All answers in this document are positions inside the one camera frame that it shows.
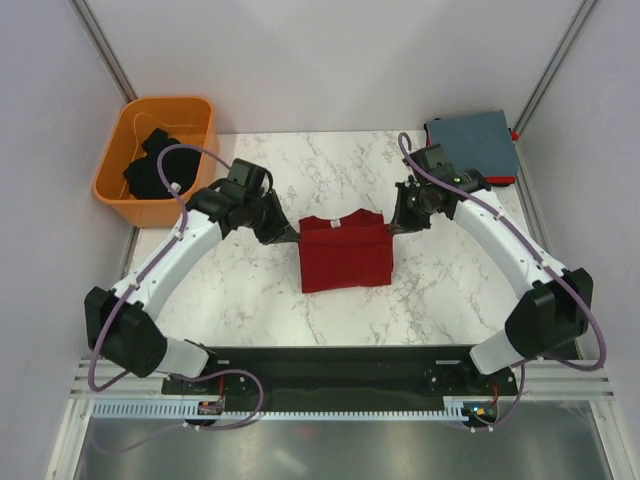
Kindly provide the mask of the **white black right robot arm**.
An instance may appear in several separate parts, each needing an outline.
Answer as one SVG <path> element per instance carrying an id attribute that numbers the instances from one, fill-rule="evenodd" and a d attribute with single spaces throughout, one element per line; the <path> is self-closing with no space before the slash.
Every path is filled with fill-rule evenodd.
<path id="1" fill-rule="evenodd" d="M 590 310 L 593 280 L 585 269 L 569 270 L 516 225 L 479 171 L 456 170 L 438 144 L 413 149 L 406 133 L 398 144 L 411 173 L 396 185 L 390 233 L 426 230 L 432 216 L 446 216 L 485 250 L 518 300 L 503 329 L 463 359 L 457 377 L 465 391 L 481 393 L 495 372 L 553 356 L 588 330 L 602 334 Z"/>

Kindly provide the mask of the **dark red t shirt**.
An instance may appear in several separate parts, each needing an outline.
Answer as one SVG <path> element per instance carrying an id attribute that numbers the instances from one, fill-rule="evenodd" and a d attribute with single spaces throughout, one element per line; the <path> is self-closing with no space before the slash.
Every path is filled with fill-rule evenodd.
<path id="1" fill-rule="evenodd" d="M 393 237 L 382 214 L 358 209 L 339 219 L 308 216 L 299 226 L 304 294 L 391 283 Z"/>

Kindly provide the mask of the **orange plastic laundry basket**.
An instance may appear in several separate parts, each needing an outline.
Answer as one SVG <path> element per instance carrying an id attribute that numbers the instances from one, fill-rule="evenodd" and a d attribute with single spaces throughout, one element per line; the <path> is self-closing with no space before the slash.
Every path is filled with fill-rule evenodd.
<path id="1" fill-rule="evenodd" d="M 156 129 L 167 132 L 183 144 L 196 145 L 215 153 L 219 151 L 215 109 L 203 97 L 144 97 L 126 105 L 103 154 L 93 192 L 99 201 L 138 228 L 169 228 L 180 214 L 180 207 L 173 198 L 135 198 L 124 177 L 129 164 L 144 155 L 142 142 Z"/>

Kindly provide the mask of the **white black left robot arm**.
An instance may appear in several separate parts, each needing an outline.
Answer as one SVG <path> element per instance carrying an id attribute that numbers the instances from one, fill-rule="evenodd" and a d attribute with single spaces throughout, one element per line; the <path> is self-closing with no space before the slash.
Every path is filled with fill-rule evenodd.
<path id="1" fill-rule="evenodd" d="M 208 352 L 165 336 L 156 321 L 171 294 L 200 259 L 234 230 L 248 228 L 263 245 L 296 242 L 265 168 L 233 161 L 226 177 L 194 193 L 165 240 L 133 273 L 108 290 L 85 297 L 88 346 L 96 356 L 144 378 L 152 373 L 184 377 L 198 393 L 219 382 Z"/>

